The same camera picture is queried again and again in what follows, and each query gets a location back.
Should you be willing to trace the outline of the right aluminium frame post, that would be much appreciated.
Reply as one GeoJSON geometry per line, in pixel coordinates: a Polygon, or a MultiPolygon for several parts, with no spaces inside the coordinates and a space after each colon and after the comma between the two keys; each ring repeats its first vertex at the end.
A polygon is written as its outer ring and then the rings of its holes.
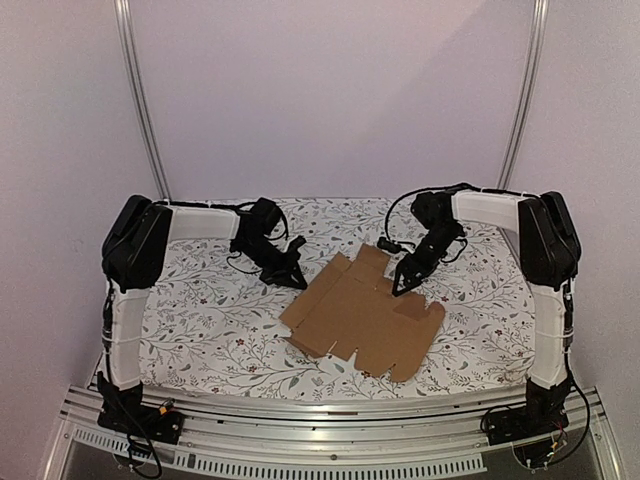
{"type": "Polygon", "coordinates": [[[508,137],[505,155],[497,182],[497,188],[501,190],[507,189],[510,185],[517,163],[519,150],[524,138],[544,46],[548,11],[548,0],[534,1],[524,73],[516,104],[514,120],[508,137]]]}

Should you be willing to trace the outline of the left aluminium frame post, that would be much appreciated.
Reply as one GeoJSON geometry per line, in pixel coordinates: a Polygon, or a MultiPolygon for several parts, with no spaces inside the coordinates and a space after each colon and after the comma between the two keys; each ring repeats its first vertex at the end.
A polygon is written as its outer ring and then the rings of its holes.
{"type": "Polygon", "coordinates": [[[162,199],[171,199],[172,195],[170,186],[166,170],[161,159],[143,84],[141,67],[136,48],[131,4],[127,0],[115,0],[114,8],[124,66],[150,171],[159,196],[162,199]]]}

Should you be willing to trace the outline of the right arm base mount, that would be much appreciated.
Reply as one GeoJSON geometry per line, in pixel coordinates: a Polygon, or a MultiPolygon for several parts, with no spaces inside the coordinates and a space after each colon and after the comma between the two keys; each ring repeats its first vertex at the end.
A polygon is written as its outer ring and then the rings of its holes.
{"type": "Polygon", "coordinates": [[[480,430],[490,445],[521,441],[512,453],[523,467],[531,470],[548,467],[568,444],[568,426],[563,401],[552,403],[550,410],[540,410],[538,414],[526,406],[492,407],[480,421],[480,430]]]}

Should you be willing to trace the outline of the aluminium frame post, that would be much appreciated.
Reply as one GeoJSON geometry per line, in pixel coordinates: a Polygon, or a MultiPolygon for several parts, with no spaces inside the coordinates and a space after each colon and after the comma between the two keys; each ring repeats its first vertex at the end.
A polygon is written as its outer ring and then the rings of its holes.
{"type": "Polygon", "coordinates": [[[497,182],[497,188],[501,190],[507,189],[510,185],[517,163],[519,150],[524,138],[544,46],[548,11],[548,0],[534,1],[524,73],[516,104],[514,120],[508,137],[505,155],[497,182]]]}
{"type": "Polygon", "coordinates": [[[159,196],[162,199],[171,199],[172,195],[170,186],[166,170],[161,159],[143,84],[141,67],[136,48],[131,4],[127,0],[115,0],[114,8],[124,66],[150,171],[159,196]]]}

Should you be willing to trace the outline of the brown cardboard box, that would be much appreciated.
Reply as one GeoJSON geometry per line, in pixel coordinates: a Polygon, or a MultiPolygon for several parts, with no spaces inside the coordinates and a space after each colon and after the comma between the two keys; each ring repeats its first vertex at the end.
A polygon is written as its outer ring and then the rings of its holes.
{"type": "Polygon", "coordinates": [[[289,343],[312,358],[354,358],[354,368],[392,382],[413,378],[446,310],[418,293],[391,294],[391,257],[363,244],[351,261],[337,253],[281,313],[289,343]]]}

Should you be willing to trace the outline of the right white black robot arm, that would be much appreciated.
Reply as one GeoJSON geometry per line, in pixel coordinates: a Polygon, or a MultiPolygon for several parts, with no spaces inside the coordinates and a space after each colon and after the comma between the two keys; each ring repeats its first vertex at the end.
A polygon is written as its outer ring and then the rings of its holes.
{"type": "Polygon", "coordinates": [[[391,292],[402,296],[424,283],[445,263],[450,245],[464,239],[466,222],[514,233],[520,269],[534,305],[534,360],[527,374],[525,407],[517,427],[537,436],[555,420],[573,384],[568,365],[574,338],[574,283],[581,245],[563,196],[485,189],[460,183],[410,192],[410,212],[426,229],[418,244],[394,241],[380,248],[404,256],[395,268],[391,292]]]}

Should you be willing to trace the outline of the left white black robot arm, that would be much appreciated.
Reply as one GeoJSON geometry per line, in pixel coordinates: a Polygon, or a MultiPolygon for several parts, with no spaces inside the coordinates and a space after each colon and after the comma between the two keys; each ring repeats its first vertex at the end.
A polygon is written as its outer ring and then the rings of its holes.
{"type": "Polygon", "coordinates": [[[248,257],[266,285],[304,290],[299,265],[303,237],[285,250],[272,232],[287,223],[282,209],[260,198],[240,205],[153,201],[133,195],[125,203],[102,246],[106,277],[100,371],[118,392],[141,385],[139,348],[144,310],[151,288],[161,276],[167,247],[174,241],[227,240],[230,251],[248,257]]]}

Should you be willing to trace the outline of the aluminium front rail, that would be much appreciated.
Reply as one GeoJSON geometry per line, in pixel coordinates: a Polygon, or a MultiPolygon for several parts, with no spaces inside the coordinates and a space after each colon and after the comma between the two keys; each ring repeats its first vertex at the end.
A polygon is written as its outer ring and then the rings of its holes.
{"type": "Polygon", "coordinates": [[[175,444],[157,443],[138,469],[126,437],[97,423],[99,394],[71,388],[47,477],[137,479],[160,466],[165,478],[226,479],[620,479],[624,472],[594,389],[566,402],[569,427],[553,463],[519,460],[522,442],[491,444],[480,422],[516,406],[520,387],[393,400],[303,403],[180,395],[175,444]]]}

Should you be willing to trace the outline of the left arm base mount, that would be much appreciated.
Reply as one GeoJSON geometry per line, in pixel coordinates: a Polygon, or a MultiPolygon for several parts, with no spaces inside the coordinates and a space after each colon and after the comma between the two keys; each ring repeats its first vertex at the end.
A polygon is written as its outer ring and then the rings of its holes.
{"type": "Polygon", "coordinates": [[[176,445],[181,436],[185,415],[173,408],[162,413],[160,407],[142,405],[137,399],[104,399],[97,423],[100,427],[176,445]]]}

